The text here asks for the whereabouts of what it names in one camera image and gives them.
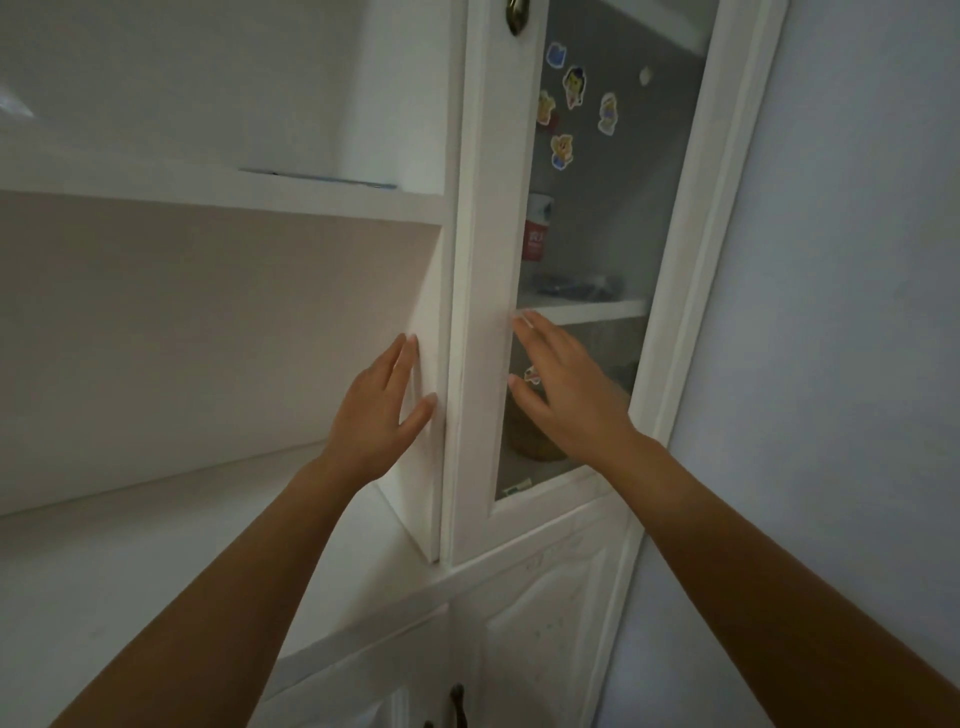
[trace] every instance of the metal handle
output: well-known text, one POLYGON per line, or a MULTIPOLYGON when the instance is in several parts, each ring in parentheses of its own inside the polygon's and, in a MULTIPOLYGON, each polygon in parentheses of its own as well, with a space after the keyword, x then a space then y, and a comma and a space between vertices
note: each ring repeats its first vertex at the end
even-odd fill
POLYGON ((457 728, 467 728, 467 714, 464 713, 464 686, 457 683, 450 691, 450 700, 453 701, 453 710, 457 713, 457 728))
POLYGON ((523 33, 530 19, 530 0, 507 0, 507 27, 515 36, 523 33))

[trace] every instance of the sticker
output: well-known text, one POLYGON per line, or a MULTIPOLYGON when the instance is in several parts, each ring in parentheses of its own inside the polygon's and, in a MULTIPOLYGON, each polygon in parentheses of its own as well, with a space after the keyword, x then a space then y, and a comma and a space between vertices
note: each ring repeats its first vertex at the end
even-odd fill
POLYGON ((564 91, 566 91, 566 107, 574 109, 584 104, 584 93, 587 91, 587 71, 579 65, 571 65, 564 74, 564 91))
POLYGON ((533 384, 535 387, 540 386, 540 373, 537 371, 537 367, 530 367, 526 372, 523 373, 523 381, 528 381, 533 384))
POLYGON ((597 122, 597 129, 607 136, 613 136, 619 118, 616 112, 616 94, 608 91, 600 99, 600 121, 597 122))
POLYGON ((553 116, 553 109, 557 107, 557 102, 549 92, 542 88, 540 90, 540 100, 537 102, 537 123, 542 127, 550 126, 550 117, 553 116))
POLYGON ((555 169, 563 171, 573 161, 573 134, 562 133, 554 136, 550 139, 550 149, 553 150, 550 163, 555 169))
POLYGON ((546 49, 546 64, 560 70, 566 63, 566 46, 554 40, 546 49))

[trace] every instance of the cabinet panel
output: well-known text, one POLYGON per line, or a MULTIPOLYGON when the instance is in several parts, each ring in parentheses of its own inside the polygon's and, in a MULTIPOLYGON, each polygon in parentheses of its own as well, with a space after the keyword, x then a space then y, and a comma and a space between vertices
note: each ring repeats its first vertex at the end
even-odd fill
POLYGON ((518 309, 573 332, 631 395, 635 424, 669 437, 784 3, 720 0, 712 36, 710 3, 689 34, 675 33, 679 3, 534 3, 519 37, 499 3, 469 6, 444 461, 453 563, 609 492, 510 399, 508 372, 538 386, 510 330, 518 309))
POLYGON ((588 681, 626 522, 625 513, 598 522, 451 602, 470 725, 588 724, 588 681))
POLYGON ((264 700, 252 728, 420 728, 446 715, 448 612, 444 607, 380 643, 264 700))

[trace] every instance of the light blue wall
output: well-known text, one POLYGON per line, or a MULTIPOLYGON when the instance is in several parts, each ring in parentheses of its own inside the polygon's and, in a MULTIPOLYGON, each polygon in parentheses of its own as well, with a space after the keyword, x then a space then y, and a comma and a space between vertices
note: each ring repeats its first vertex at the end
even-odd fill
MULTIPOLYGON (((671 448, 960 683, 960 3, 795 0, 671 448)), ((597 718, 768 726, 648 542, 597 718)))

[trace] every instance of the lower cabinet door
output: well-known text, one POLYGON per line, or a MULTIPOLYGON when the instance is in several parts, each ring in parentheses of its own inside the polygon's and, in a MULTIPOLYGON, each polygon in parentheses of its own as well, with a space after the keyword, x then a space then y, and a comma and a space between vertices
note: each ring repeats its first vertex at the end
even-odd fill
POLYGON ((251 728, 422 728, 449 713, 449 619, 426 619, 257 706, 251 728))
POLYGON ((470 728, 589 725, 626 526, 626 513, 597 522, 450 602, 470 728))

